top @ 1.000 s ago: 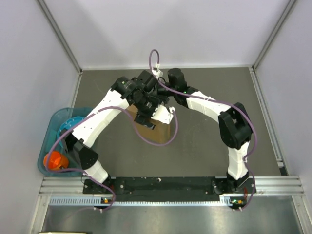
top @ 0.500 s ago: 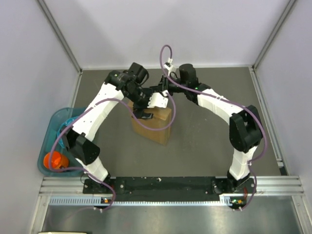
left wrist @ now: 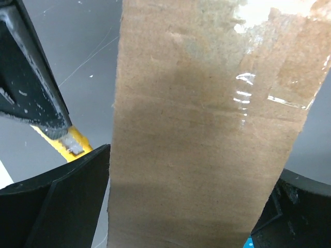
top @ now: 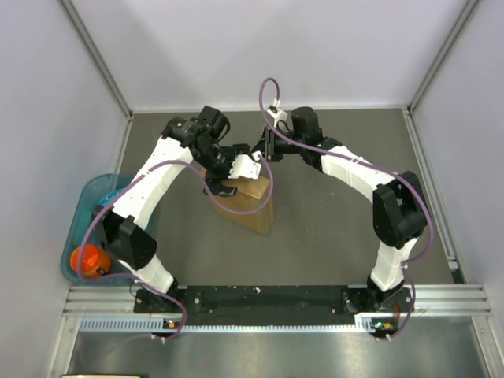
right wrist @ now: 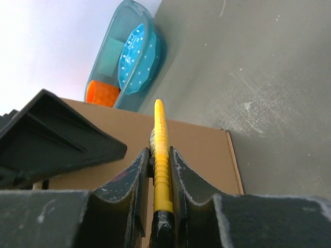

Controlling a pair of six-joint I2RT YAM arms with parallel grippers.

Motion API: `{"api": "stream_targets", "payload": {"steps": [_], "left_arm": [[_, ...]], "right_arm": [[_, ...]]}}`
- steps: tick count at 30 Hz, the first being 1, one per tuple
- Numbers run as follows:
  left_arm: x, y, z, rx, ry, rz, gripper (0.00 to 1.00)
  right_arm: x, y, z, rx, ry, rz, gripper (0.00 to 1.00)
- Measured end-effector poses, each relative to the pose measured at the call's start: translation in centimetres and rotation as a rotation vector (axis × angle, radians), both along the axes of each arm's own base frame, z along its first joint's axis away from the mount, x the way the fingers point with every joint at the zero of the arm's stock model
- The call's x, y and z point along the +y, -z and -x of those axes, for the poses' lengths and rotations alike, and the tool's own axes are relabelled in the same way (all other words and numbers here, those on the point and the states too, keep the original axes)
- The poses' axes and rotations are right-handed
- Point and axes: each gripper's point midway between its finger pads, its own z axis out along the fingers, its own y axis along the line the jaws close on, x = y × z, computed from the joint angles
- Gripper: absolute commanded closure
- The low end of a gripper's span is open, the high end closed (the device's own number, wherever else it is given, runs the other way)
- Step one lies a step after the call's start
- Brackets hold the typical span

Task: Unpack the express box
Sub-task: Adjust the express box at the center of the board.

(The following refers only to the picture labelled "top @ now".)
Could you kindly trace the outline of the brown cardboard express box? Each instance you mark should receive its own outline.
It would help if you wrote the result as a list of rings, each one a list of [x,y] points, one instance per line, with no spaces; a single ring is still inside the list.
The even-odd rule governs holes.
[[[216,196],[216,200],[225,207],[238,212],[251,211],[265,205],[260,211],[249,215],[230,213],[214,201],[214,210],[222,217],[262,235],[268,235],[274,222],[272,197],[268,198],[271,187],[270,179],[259,176],[256,180],[238,178],[223,180],[224,184],[237,187],[237,193],[231,197]]]

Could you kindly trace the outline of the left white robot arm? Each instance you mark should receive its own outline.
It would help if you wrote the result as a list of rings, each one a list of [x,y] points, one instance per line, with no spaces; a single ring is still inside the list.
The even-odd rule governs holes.
[[[218,109],[204,106],[189,120],[168,121],[154,149],[133,180],[133,187],[117,195],[95,227],[103,247],[138,280],[154,289],[151,302],[161,312],[178,305],[178,293],[171,288],[174,276],[156,254],[157,243],[146,227],[162,197],[186,164],[193,161],[206,170],[206,183],[215,195],[229,196],[235,188],[221,184],[231,176],[232,164],[248,145],[221,146],[231,128]]]

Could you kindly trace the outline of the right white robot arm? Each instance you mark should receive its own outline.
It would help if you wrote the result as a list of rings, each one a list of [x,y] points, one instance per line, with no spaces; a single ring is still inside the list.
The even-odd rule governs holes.
[[[419,179],[410,171],[399,175],[378,170],[340,141],[325,136],[311,107],[287,113],[272,105],[264,116],[267,123],[258,148],[268,161],[297,154],[307,165],[340,180],[371,203],[372,226],[379,240],[376,263],[364,298],[349,303],[388,310],[402,290],[406,261],[428,224],[421,208],[424,196]]]

